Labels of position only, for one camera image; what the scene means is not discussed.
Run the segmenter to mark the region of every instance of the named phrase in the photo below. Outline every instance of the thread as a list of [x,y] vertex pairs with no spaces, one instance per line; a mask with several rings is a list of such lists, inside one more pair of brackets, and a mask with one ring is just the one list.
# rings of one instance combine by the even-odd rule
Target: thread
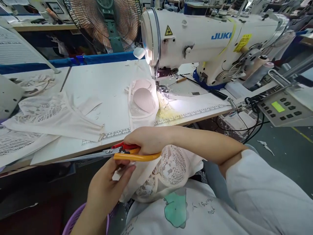
[[253,66],[245,71],[246,76],[242,77],[242,80],[247,80],[251,74],[253,74],[258,68],[260,68],[263,64],[266,64],[269,61],[269,58],[266,55],[260,55],[257,59],[255,59]]
[[267,62],[261,67],[259,67],[244,83],[242,84],[245,88],[250,89],[256,83],[258,83],[269,70],[274,68],[274,64],[272,62]]

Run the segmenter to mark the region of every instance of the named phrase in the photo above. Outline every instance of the electric fan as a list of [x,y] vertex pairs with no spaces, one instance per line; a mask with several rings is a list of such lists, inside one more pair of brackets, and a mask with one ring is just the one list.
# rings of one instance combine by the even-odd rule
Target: electric fan
[[64,0],[82,35],[100,52],[133,51],[141,40],[138,0]]

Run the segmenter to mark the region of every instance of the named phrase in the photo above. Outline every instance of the yellow warning sticker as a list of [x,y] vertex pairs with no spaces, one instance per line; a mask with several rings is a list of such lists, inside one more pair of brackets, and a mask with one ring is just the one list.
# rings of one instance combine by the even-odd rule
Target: yellow warning sticker
[[171,35],[173,35],[173,33],[172,33],[172,31],[171,31],[170,27],[169,27],[169,26],[167,26],[167,28],[166,28],[166,32],[165,32],[165,36],[171,36]]
[[276,101],[272,103],[272,106],[277,110],[277,112],[281,113],[285,111],[285,109]]
[[245,45],[248,44],[250,38],[251,38],[252,34],[244,34],[240,40],[240,42],[238,43],[238,45],[236,46],[236,48],[234,49],[234,52],[240,52],[241,48],[243,48]]

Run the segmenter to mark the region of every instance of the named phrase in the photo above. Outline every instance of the fan grille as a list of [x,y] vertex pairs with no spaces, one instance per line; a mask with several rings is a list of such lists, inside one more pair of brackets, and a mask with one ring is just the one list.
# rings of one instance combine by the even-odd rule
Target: fan grille
[[113,0],[98,0],[102,6],[104,6],[105,8],[109,8],[112,6],[113,4]]
[[[86,39],[99,51],[112,53],[108,29],[96,0],[64,0],[73,22]],[[133,51],[139,44],[141,7],[138,0],[114,0],[116,28],[124,51]]]

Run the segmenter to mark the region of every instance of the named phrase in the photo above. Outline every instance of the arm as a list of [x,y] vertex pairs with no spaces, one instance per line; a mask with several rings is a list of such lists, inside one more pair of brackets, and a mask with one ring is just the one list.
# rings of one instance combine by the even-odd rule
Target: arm
[[181,147],[217,164],[224,177],[227,169],[241,159],[241,152],[248,149],[225,135],[180,126],[141,127],[124,142],[141,146],[142,155],[160,152],[170,144]]

